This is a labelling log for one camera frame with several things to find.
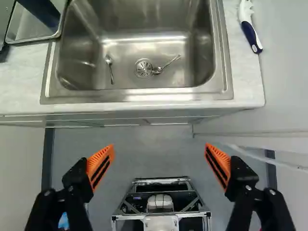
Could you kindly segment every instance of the drain strainer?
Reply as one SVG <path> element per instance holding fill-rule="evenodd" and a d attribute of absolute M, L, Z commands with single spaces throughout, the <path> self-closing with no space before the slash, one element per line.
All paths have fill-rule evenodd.
<path fill-rule="evenodd" d="M 149 59 L 139 59 L 135 63 L 135 74 L 138 78 L 149 78 L 152 75 L 152 69 Z"/>

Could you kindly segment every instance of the metal spoon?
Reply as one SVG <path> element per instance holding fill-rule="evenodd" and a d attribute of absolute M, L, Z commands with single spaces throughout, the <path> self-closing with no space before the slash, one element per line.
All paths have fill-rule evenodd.
<path fill-rule="evenodd" d="M 158 75 L 160 73 L 162 73 L 163 69 L 165 69 L 167 66 L 169 66 L 171 63 L 173 63 L 174 61 L 177 61 L 181 58 L 181 55 L 178 54 L 176 57 L 174 57 L 172 60 L 170 60 L 168 63 L 166 63 L 163 66 L 158 66 L 157 68 L 153 68 L 152 73 L 154 75 Z"/>
<path fill-rule="evenodd" d="M 109 66 L 110 82 L 111 82 L 112 85 L 114 85 L 114 83 L 115 83 L 114 75 L 112 74 L 112 69 L 111 69 L 112 59 L 111 59 L 111 57 L 108 54 L 105 56 L 105 63 L 108 64 L 108 66 Z"/>

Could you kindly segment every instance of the metal frame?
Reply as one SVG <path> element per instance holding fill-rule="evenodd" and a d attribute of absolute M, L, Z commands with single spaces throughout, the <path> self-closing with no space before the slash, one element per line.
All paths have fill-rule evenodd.
<path fill-rule="evenodd" d="M 130 203 L 126 201 L 126 197 L 128 194 L 136 193 L 136 188 L 138 185 L 143 184 L 150 184 L 150 183 L 171 183 L 171 182 L 184 182 L 187 184 L 188 190 L 185 191 L 191 191 L 197 194 L 197 197 L 194 198 L 186 207 L 184 207 L 181 211 L 178 212 L 170 212 L 170 213 L 140 213 L 136 208 L 134 208 Z M 171 191 L 165 191 L 165 192 L 153 192 L 153 193 L 167 193 Z M 196 212 L 188 212 L 188 208 L 193 206 L 197 201 L 200 201 L 202 204 L 202 207 L 199 209 L 199 211 Z M 124 214 L 122 210 L 120 209 L 122 204 L 125 204 L 128 207 L 131 207 L 131 210 L 134 211 L 136 214 Z M 193 184 L 191 183 L 191 180 L 188 177 L 179 177 L 179 178 L 157 178 L 157 179 L 135 179 L 131 185 L 129 186 L 127 193 L 124 195 L 120 205 L 114 212 L 114 214 L 111 216 L 111 226 L 113 231 L 117 231 L 117 221 L 119 220 L 141 220 L 145 217 L 149 216 L 177 216 L 179 220 L 182 218 L 195 218 L 195 217 L 202 217 L 205 222 L 205 230 L 204 231 L 211 231 L 211 212 L 208 209 L 208 207 L 205 205 L 201 197 L 199 196 L 198 192 L 194 188 Z"/>

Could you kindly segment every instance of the stainless steel sink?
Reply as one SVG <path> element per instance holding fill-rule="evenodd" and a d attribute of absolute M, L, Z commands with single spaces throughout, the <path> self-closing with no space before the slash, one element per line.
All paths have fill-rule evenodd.
<path fill-rule="evenodd" d="M 177 55 L 159 75 L 136 74 L 139 60 L 155 68 Z M 221 0 L 73 0 L 41 103 L 227 100 L 231 79 Z"/>

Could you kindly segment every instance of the gray countertop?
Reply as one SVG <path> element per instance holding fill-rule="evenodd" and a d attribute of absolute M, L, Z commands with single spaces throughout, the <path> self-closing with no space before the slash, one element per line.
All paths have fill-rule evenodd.
<path fill-rule="evenodd" d="M 0 64 L 0 115 L 262 107 L 265 99 L 259 59 L 251 51 L 237 21 L 238 3 L 238 0 L 223 0 L 234 88 L 232 100 L 41 105 L 39 99 L 48 47 L 48 43 L 44 43 L 11 47 L 7 61 Z"/>

